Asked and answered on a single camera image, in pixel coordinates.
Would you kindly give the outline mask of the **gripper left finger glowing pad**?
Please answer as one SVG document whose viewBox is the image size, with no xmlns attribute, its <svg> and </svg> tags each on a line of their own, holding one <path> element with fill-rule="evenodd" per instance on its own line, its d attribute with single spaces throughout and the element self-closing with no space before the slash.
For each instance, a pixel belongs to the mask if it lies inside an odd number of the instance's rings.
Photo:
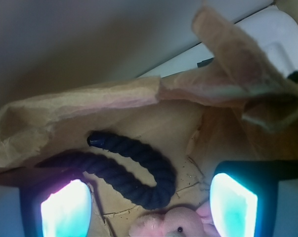
<svg viewBox="0 0 298 237">
<path fill-rule="evenodd" d="M 91 193 L 80 179 L 70 181 L 47 197 L 26 207 L 37 207 L 29 219 L 22 217 L 20 189 L 0 185 L 0 237 L 86 237 L 91 221 Z"/>
</svg>

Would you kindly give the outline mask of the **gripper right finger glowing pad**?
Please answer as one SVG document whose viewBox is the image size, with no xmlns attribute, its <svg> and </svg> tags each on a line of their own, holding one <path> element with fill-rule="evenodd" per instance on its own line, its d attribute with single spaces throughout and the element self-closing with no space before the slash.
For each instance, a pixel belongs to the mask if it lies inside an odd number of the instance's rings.
<svg viewBox="0 0 298 237">
<path fill-rule="evenodd" d="M 298 237 L 298 160 L 221 162 L 210 206 L 222 237 Z"/>
</svg>

